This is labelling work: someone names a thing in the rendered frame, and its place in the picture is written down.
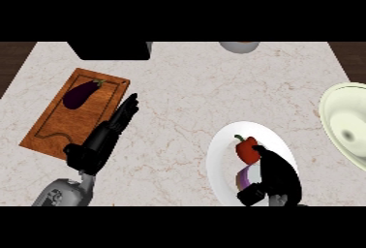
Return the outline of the pale cream bowl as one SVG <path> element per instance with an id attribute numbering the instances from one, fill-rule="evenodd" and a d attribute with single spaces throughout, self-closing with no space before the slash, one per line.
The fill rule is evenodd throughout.
<path id="1" fill-rule="evenodd" d="M 319 115 L 337 149 L 366 171 L 366 84 L 346 82 L 334 85 L 321 98 Z"/>

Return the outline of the purple eggplant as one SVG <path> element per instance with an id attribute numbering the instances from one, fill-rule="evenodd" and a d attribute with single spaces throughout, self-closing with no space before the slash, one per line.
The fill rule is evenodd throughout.
<path id="1" fill-rule="evenodd" d="M 86 103 L 89 97 L 101 89 L 105 81 L 102 79 L 93 79 L 73 88 L 65 94 L 64 105 L 68 109 L 78 109 Z"/>

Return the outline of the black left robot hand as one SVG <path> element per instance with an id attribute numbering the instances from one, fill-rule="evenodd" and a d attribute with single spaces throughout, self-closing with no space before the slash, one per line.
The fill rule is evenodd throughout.
<path id="1" fill-rule="evenodd" d="M 120 135 L 130 123 L 138 107 L 133 93 L 120 105 L 111 119 L 92 131 L 83 144 L 70 143 L 64 149 L 68 166 L 89 175 L 96 175 L 112 155 Z"/>

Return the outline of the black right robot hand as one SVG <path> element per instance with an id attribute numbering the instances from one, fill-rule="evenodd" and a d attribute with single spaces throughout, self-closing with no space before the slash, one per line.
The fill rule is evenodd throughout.
<path id="1" fill-rule="evenodd" d="M 241 203 L 245 206 L 253 206 L 264 197 L 287 195 L 288 202 L 284 206 L 297 206 L 301 201 L 301 184 L 292 165 L 276 152 L 261 145 L 254 145 L 253 149 L 260 155 L 261 182 L 253 183 L 238 193 Z"/>

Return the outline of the grey round container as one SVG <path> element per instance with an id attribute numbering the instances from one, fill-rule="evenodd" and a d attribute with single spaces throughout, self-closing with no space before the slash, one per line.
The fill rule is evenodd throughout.
<path id="1" fill-rule="evenodd" d="M 220 45 L 230 52 L 244 54 L 257 49 L 259 42 L 220 42 Z"/>

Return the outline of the red bell pepper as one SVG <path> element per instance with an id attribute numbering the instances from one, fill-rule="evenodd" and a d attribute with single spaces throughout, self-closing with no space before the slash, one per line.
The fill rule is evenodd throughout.
<path id="1" fill-rule="evenodd" d="M 253 165 L 260 160 L 259 152 L 253 149 L 253 146 L 257 145 L 257 140 L 254 137 L 244 139 L 241 135 L 236 135 L 235 138 L 241 141 L 236 144 L 236 154 L 241 160 Z"/>

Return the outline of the white plate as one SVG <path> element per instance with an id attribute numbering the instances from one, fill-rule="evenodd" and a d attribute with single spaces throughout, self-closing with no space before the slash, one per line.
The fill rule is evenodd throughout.
<path id="1" fill-rule="evenodd" d="M 241 142 L 235 136 L 245 139 L 254 137 L 257 142 L 291 163 L 298 170 L 297 160 L 282 138 L 263 125 L 239 121 L 226 125 L 216 133 L 205 156 L 207 179 L 213 193 L 223 205 L 242 206 L 238 200 L 236 174 L 247 164 L 236 155 L 235 146 Z"/>

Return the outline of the black appliance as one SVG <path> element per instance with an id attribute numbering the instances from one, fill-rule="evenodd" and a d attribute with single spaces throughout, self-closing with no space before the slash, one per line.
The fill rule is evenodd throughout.
<path id="1" fill-rule="evenodd" d="M 68 42 L 83 60 L 149 60 L 152 42 Z"/>

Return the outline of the brown wooden cutting board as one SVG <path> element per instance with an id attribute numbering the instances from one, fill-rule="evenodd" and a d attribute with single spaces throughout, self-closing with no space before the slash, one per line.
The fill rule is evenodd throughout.
<path id="1" fill-rule="evenodd" d="M 68 109 L 64 97 L 70 90 L 87 81 L 105 83 L 78 109 Z M 70 143 L 83 144 L 98 125 L 111 118 L 120 105 L 130 80 L 77 68 L 34 123 L 21 146 L 62 160 Z"/>

